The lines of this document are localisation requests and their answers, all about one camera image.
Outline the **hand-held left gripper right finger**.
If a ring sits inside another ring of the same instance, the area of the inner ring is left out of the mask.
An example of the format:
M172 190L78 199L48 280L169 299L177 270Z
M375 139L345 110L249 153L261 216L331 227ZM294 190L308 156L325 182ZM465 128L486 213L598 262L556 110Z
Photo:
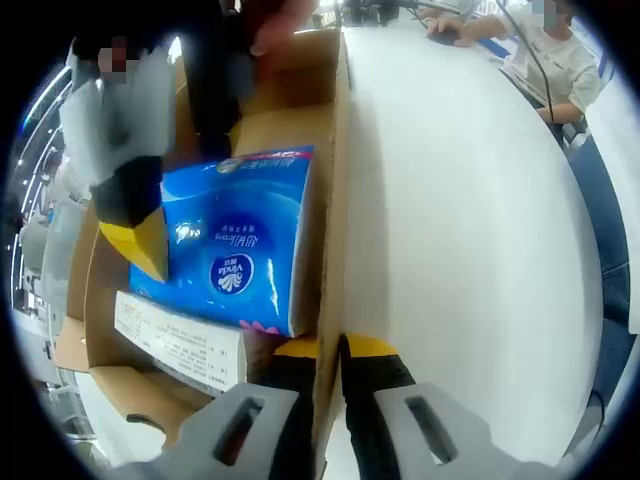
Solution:
M488 424L432 383L418 383L386 342L339 340L346 427L363 479L552 479L553 468L498 448Z

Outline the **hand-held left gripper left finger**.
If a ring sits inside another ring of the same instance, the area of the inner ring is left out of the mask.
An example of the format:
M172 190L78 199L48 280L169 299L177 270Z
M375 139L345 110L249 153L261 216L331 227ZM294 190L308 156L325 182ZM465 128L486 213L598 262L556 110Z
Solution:
M312 479L318 340L279 346L257 383L239 383L189 417L177 442L111 479Z

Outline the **person's right hand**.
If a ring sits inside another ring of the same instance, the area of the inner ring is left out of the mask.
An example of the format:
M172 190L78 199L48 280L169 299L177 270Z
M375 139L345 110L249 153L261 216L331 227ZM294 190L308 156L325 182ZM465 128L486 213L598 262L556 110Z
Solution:
M318 6L316 0L242 1L251 54L260 57L284 43Z

